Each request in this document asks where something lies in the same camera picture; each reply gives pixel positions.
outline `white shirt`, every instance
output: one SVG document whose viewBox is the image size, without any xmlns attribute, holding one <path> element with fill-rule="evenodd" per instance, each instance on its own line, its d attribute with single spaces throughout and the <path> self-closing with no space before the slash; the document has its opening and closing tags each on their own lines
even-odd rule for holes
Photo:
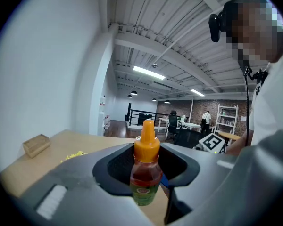
<svg viewBox="0 0 283 226">
<path fill-rule="evenodd" d="M 211 115 L 209 112 L 206 112 L 202 115 L 202 118 L 203 119 L 206 119 L 207 123 L 206 124 L 209 124 L 209 122 L 211 121 Z"/>
<path fill-rule="evenodd" d="M 269 63 L 267 70 L 258 95 L 256 90 L 253 95 L 249 118 L 249 129 L 254 131 L 251 145 L 283 129 L 283 55 L 278 62 Z"/>
</svg>

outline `standing person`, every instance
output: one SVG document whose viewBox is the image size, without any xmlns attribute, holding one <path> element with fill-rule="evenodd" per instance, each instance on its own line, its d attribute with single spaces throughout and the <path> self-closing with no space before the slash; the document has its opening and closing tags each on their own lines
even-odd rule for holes
<svg viewBox="0 0 283 226">
<path fill-rule="evenodd" d="M 202 119 L 201 119 L 201 134 L 207 134 L 208 130 L 209 130 L 209 124 L 211 121 L 211 114 L 209 113 L 209 111 L 205 112 L 202 115 Z"/>
<path fill-rule="evenodd" d="M 283 130 L 283 25 L 272 16 L 275 12 L 267 0 L 233 0 L 225 4 L 227 38 L 243 45 L 250 56 L 269 62 L 268 76 L 254 91 L 249 119 L 249 136 L 228 146 L 226 154 L 238 155 L 248 145 Z"/>
</svg>

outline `black office chair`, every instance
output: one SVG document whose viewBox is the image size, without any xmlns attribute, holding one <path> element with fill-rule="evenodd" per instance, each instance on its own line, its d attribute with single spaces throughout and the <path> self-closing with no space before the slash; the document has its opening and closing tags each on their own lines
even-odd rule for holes
<svg viewBox="0 0 283 226">
<path fill-rule="evenodd" d="M 169 127 L 168 131 L 170 134 L 173 135 L 173 137 L 168 136 L 167 139 L 173 139 L 175 140 L 176 135 L 179 133 L 179 129 L 177 129 L 177 116 L 175 115 L 169 115 Z"/>
<path fill-rule="evenodd" d="M 184 146 L 187 148 L 193 148 L 199 143 L 199 140 L 203 139 L 206 135 L 200 132 L 181 128 L 175 140 L 175 145 Z"/>
</svg>

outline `sauce bottle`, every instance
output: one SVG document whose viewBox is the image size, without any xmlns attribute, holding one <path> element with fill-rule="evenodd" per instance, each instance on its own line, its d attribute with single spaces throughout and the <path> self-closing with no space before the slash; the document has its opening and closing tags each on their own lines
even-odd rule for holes
<svg viewBox="0 0 283 226">
<path fill-rule="evenodd" d="M 163 172 L 158 164 L 160 141 L 155 137 L 154 121 L 143 122 L 141 135 L 134 142 L 134 165 L 130 188 L 138 206 L 149 205 L 158 190 Z"/>
</svg>

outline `white column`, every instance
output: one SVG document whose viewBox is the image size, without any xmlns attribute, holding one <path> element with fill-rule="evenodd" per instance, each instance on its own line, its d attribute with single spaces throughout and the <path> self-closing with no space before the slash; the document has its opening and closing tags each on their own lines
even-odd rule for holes
<svg viewBox="0 0 283 226">
<path fill-rule="evenodd" d="M 189 123 L 190 123 L 190 121 L 191 121 L 192 110 L 193 110 L 193 103 L 194 103 L 194 99 L 192 99 L 191 110 L 190 110 L 190 116 L 189 116 Z"/>
<path fill-rule="evenodd" d="M 112 24 L 86 52 L 75 91 L 75 130 L 78 132 L 98 134 L 100 97 L 117 32 L 118 24 Z"/>
</svg>

